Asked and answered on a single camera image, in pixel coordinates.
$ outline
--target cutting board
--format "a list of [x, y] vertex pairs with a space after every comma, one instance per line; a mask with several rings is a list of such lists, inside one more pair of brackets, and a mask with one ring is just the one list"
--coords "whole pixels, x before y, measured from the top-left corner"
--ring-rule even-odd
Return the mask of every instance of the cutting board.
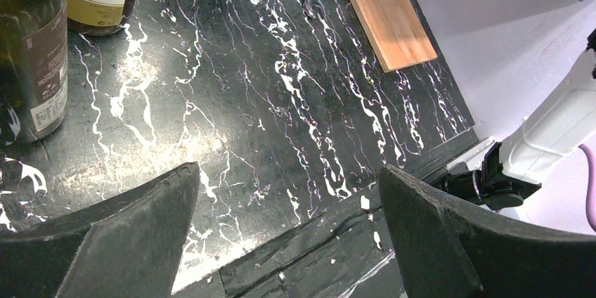
[[350, 0], [385, 72], [436, 58], [410, 0]]

